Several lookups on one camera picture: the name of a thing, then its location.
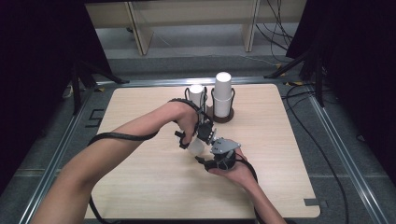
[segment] gray floor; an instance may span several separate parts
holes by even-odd
[[[297,24],[285,24],[284,26],[290,35],[293,35]],[[134,44],[133,35],[126,32],[125,29],[97,30],[116,76],[131,80],[132,85],[148,85],[149,83],[158,85],[162,81],[170,79],[179,81],[192,78],[213,78],[217,72],[228,71],[235,79],[275,83],[282,96],[285,96],[291,88],[284,83],[298,80],[297,74],[301,66],[297,66],[284,77],[276,80],[262,78],[263,75],[275,72],[274,64],[282,62],[272,56],[271,45],[259,32],[255,34],[253,51],[245,52],[238,25],[162,27],[154,28],[154,31],[155,35],[148,55],[140,56]],[[276,41],[284,43],[283,39],[279,37]],[[284,61],[290,60],[284,57],[285,50],[278,47],[272,47],[272,49],[277,58]],[[99,81],[106,81],[104,78],[97,78]],[[90,96],[90,98],[81,114],[76,130],[72,134],[72,139],[66,146],[59,168],[84,148],[95,135],[97,127],[89,125],[94,125],[96,120],[90,119],[90,116],[92,113],[96,118],[103,116],[114,89],[114,85],[107,85],[103,91],[95,91],[91,95],[90,91],[83,92],[83,95]],[[359,131],[351,122],[348,113],[337,103],[331,90],[325,89],[326,111],[342,136],[348,152],[375,194],[385,217],[388,218],[389,223],[396,223],[394,213],[396,188],[389,181],[370,148],[356,138]],[[301,91],[306,91],[306,89],[301,87],[295,90],[295,92]],[[290,103],[306,129],[314,135],[323,148],[325,156],[329,159],[342,183],[348,203],[349,223],[374,223],[344,164],[334,150],[334,145],[323,128],[309,95],[303,94],[290,98]],[[20,170],[1,196],[0,223],[18,223],[20,221],[41,176],[48,169],[50,160],[62,140],[63,133],[68,128],[69,121],[73,118],[72,111],[72,98],[66,98],[60,104],[43,136],[37,139],[31,148]],[[295,221],[297,223],[344,223],[346,217],[344,201],[329,165],[289,109],[288,116],[312,186],[321,203],[319,217],[295,219]],[[98,222],[86,220],[86,223]]]

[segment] wooden table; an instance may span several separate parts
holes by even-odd
[[[316,196],[276,86],[233,87],[234,117],[228,123],[215,123],[217,137],[242,144],[260,185],[283,217],[317,217],[319,207],[304,203]],[[185,89],[117,89],[98,132],[112,131],[172,98],[184,97]],[[246,193],[229,180],[209,174],[189,151],[178,147],[176,130],[175,123],[165,125],[100,180],[92,196],[102,217],[254,218]],[[209,149],[205,147],[207,159],[213,158]],[[88,209],[86,218],[93,217]]]

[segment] black cable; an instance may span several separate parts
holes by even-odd
[[[297,87],[301,87],[301,86],[294,86],[294,87],[292,87],[292,88],[286,93],[286,103],[288,104],[288,107],[290,108],[290,111],[291,111],[291,113],[293,114],[293,116],[296,118],[297,122],[300,123],[300,125],[303,127],[303,129],[305,130],[305,132],[308,133],[308,135],[309,135],[309,136],[311,137],[311,139],[314,141],[315,145],[318,147],[320,153],[322,154],[324,160],[325,160],[326,163],[328,164],[328,166],[329,166],[329,168],[330,168],[330,170],[331,170],[331,172],[332,172],[332,175],[334,176],[334,178],[335,178],[335,180],[336,180],[336,182],[337,182],[337,184],[338,184],[338,187],[339,187],[340,190],[341,190],[341,194],[342,194],[342,196],[343,196],[344,207],[345,207],[345,210],[346,210],[346,224],[347,224],[347,223],[349,223],[349,212],[348,212],[348,206],[347,206],[347,196],[346,196],[346,193],[345,193],[345,191],[344,191],[344,188],[343,188],[343,186],[342,186],[342,184],[341,184],[341,181],[340,181],[340,179],[338,178],[337,174],[335,173],[334,169],[332,168],[332,165],[331,165],[329,159],[327,158],[327,156],[326,156],[326,154],[325,154],[323,148],[320,146],[320,144],[319,144],[318,141],[315,139],[315,137],[312,135],[312,133],[309,132],[309,131],[306,129],[306,127],[303,125],[303,123],[300,121],[300,119],[297,117],[297,115],[295,114],[294,110],[293,110],[292,107],[290,106],[290,102],[289,102],[290,94],[291,94],[291,92],[292,92],[295,88],[297,88]]]
[[[268,35],[266,35],[266,34],[260,29],[260,27],[259,27],[257,24],[256,24],[256,28],[260,31],[260,33],[262,33],[262,35],[265,37],[265,39],[267,39],[271,44],[275,44],[275,45],[277,45],[278,47],[280,47],[280,48],[282,48],[282,49],[284,49],[284,50],[288,50],[288,49],[286,49],[285,47],[283,47],[282,45],[276,43],[274,39],[271,39]]]
[[[283,39],[284,39],[284,41],[285,41],[285,44],[286,44],[288,47],[289,47],[289,44],[290,44],[290,42],[291,42],[291,40],[290,40],[290,35],[289,35],[289,34],[285,31],[285,29],[283,28],[282,21],[281,21],[281,17],[280,17],[280,9],[281,9],[281,6],[282,6],[282,1],[281,1],[281,0],[277,0],[277,14],[276,14],[276,12],[275,12],[273,6],[272,6],[271,3],[269,2],[269,0],[267,0],[267,3],[268,3],[268,6],[271,8],[271,10],[272,10],[272,12],[273,12],[273,14],[274,14],[274,17],[275,17],[275,19],[276,19],[276,25],[275,25],[274,31],[270,31],[270,32],[272,32],[272,37],[269,38],[268,36],[266,36],[266,35],[260,30],[260,28],[257,26],[257,24],[256,24],[256,27],[259,29],[259,31],[262,33],[262,35],[264,35],[264,37],[265,37],[268,41],[270,41],[270,43],[271,43],[271,54],[272,54],[272,56],[273,56],[277,61],[279,61],[279,62],[282,62],[282,63],[289,63],[289,62],[287,62],[287,61],[283,61],[283,60],[278,59],[278,58],[275,56],[274,50],[273,50],[273,43],[276,44],[277,46],[281,47],[281,48],[284,49],[284,50],[288,50],[288,49],[284,48],[283,46],[277,44],[277,43],[274,41],[275,34],[280,35],[279,33],[276,32],[276,28],[277,28],[277,27],[279,27],[280,30],[282,31]]]

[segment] aluminum rail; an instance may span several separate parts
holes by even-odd
[[[84,112],[85,105],[87,104],[89,98],[91,97],[93,90],[88,90],[83,103],[81,104],[80,110],[74,115],[69,125],[67,126],[66,131],[64,132],[64,136],[62,137],[59,145],[57,146],[54,155],[52,156],[51,161],[49,162],[49,166],[41,176],[41,180],[38,183],[35,192],[33,193],[22,217],[20,220],[20,224],[29,223],[33,215],[35,214],[35,210],[40,205],[41,201],[43,200],[44,196],[47,194],[50,186],[52,184],[53,179],[57,174],[57,169],[61,163],[62,157],[64,152],[66,151],[67,146],[69,145],[71,136],[73,135],[74,131],[78,126],[78,122],[81,119],[81,116]]]
[[[307,86],[306,88],[309,91],[313,91],[313,88],[311,86]],[[360,168],[356,165],[356,163],[352,159],[352,156],[349,154],[349,151],[343,140],[341,139],[340,134],[337,132],[334,125],[332,124],[332,120],[327,114],[326,109],[320,106],[314,96],[309,97],[309,99],[314,106],[327,134],[332,140],[335,150],[340,157],[340,160],[343,163],[346,172],[349,174],[353,185],[361,196],[361,200],[363,201],[364,206],[366,207],[373,222],[377,224],[388,224],[389,221],[385,216],[384,212],[382,211],[381,206],[378,204],[378,200],[375,197],[375,194],[365,180]]]

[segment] white cup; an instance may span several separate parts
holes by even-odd
[[[216,96],[213,96],[214,99],[214,107],[215,107],[215,116],[218,118],[225,118],[230,114],[231,110],[231,101],[232,97],[227,100],[217,99]]]
[[[187,148],[187,150],[193,156],[199,156],[204,152],[205,146],[204,143],[199,138],[195,137],[195,139],[192,139],[192,141],[190,142],[190,145]]]
[[[231,98],[231,75],[221,72],[216,75],[214,96],[220,101],[226,101]]]
[[[202,85],[191,85],[189,87],[190,100],[198,107],[205,103],[205,88]]]

